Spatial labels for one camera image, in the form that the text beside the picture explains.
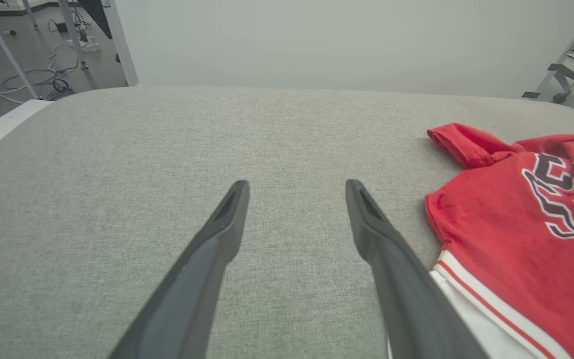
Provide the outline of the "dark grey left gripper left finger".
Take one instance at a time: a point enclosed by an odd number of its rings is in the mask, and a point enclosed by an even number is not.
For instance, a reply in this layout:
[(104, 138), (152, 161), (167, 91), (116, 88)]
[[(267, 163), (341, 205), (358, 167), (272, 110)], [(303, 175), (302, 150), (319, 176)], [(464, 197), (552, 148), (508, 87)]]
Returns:
[(203, 359), (226, 266), (241, 246), (250, 189), (236, 181), (110, 354), (112, 359)]

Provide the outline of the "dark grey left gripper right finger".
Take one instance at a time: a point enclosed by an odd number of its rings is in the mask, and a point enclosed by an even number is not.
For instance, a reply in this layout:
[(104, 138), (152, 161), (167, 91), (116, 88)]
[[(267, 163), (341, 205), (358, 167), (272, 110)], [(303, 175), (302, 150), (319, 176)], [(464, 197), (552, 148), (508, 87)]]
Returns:
[(353, 239), (373, 273), (389, 359), (485, 359), (487, 353), (362, 182), (348, 179)]

